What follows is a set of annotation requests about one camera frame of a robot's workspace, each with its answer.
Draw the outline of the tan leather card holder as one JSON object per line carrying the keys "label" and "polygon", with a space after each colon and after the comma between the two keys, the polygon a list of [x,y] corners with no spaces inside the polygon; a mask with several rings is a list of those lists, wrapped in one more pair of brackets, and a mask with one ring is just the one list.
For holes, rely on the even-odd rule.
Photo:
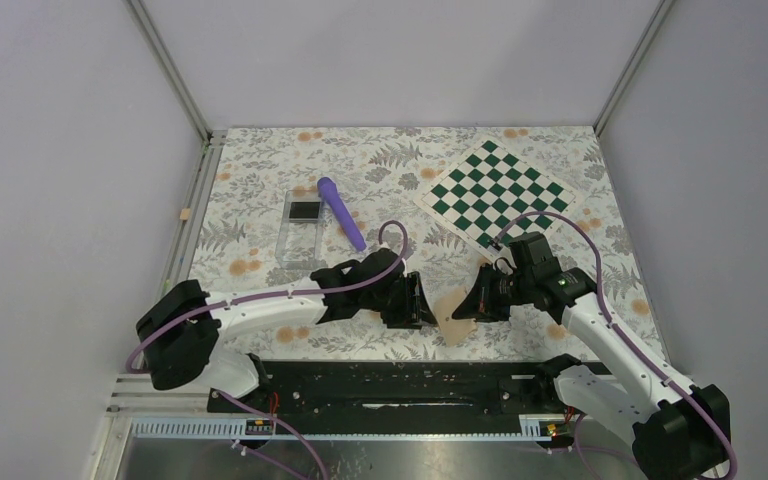
{"label": "tan leather card holder", "polygon": [[466,341],[478,326],[474,319],[455,319],[456,308],[466,299],[467,290],[457,287],[440,296],[433,304],[432,312],[447,347],[455,347]]}

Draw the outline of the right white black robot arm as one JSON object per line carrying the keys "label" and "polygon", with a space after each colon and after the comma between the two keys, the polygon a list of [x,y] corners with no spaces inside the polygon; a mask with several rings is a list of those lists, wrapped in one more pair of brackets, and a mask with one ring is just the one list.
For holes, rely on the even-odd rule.
{"label": "right white black robot arm", "polygon": [[615,379],[556,357],[533,386],[539,407],[587,414],[631,447],[649,479],[695,479],[732,464],[730,405],[718,387],[695,385],[629,331],[587,273],[562,269],[544,235],[519,236],[509,249],[511,271],[482,266],[453,318],[504,321],[511,307],[532,306],[581,340]]}

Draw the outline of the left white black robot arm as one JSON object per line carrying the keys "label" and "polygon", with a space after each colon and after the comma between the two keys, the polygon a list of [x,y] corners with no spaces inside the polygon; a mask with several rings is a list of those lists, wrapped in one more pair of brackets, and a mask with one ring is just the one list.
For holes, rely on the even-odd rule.
{"label": "left white black robot arm", "polygon": [[313,327],[375,312],[395,329],[436,324],[421,277],[380,248],[361,261],[321,268],[294,283],[243,294],[209,293],[196,280],[171,288],[136,324],[138,355],[152,386],[168,391],[197,384],[232,395],[248,411],[269,401],[261,360],[226,343],[284,327]]}

